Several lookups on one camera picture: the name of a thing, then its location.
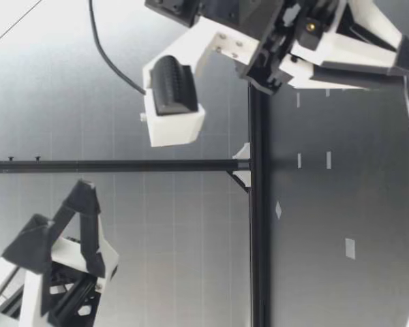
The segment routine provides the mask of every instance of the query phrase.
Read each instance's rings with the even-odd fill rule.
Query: vertical black pole
[[[249,133],[252,145],[250,191],[250,251],[252,327],[270,326],[269,160],[267,159],[267,106],[264,93],[249,87]]]

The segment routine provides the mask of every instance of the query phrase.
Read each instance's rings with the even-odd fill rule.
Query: horizontal black bar
[[[248,160],[0,161],[0,174],[72,172],[226,172],[249,170]]]

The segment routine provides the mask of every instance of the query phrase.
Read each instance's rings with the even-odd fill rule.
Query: gray wall
[[[377,3],[409,35],[409,0]],[[271,105],[271,155],[282,163],[271,175],[271,325],[405,327],[409,121],[403,91],[283,87]],[[346,256],[346,238],[356,242],[355,260]]]
[[[106,52],[139,83],[185,30],[144,1],[94,2]],[[208,110],[198,141],[152,149],[142,97],[95,49],[87,1],[45,0],[0,42],[0,160],[229,158],[247,142],[247,84],[228,59],[210,67],[198,79]],[[121,256],[100,326],[248,324],[248,199],[225,173],[2,175],[0,253],[32,214],[51,217],[80,177],[96,184]]]

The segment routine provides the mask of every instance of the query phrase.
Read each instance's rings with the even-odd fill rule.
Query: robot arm
[[[144,68],[152,146],[195,141],[205,118],[197,101],[197,110],[182,113],[172,110],[181,100],[160,101],[162,89],[173,89],[155,82],[163,76],[156,68],[164,56],[195,74],[211,51],[220,52],[236,61],[241,78],[268,94],[283,83],[297,89],[378,89],[403,84],[409,76],[409,39],[372,0],[246,2],[251,1],[146,1],[156,12],[191,27]]]
[[[211,51],[247,65],[258,43],[248,35],[202,17],[146,65],[145,118],[152,146],[187,144],[197,139],[205,110],[197,101],[192,75],[199,75]]]
[[[76,213],[80,242],[60,238]],[[79,181],[53,219],[32,217],[0,258],[0,295],[20,268],[26,270],[25,284],[0,305],[0,326],[94,325],[119,261],[99,213],[94,186]],[[80,314],[84,307],[88,312]]]

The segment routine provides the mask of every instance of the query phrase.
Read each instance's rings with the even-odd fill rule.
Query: black metal rod
[[[85,275],[59,301],[53,309],[53,313],[61,326],[66,326],[67,321],[82,307],[85,299],[91,292],[94,292],[96,282],[97,278],[94,276]]]
[[[249,193],[252,327],[269,327],[271,321],[267,102],[267,96],[250,85],[249,136],[253,149],[252,188]]]
[[[248,160],[0,161],[0,174],[85,172],[226,172],[249,170]]]

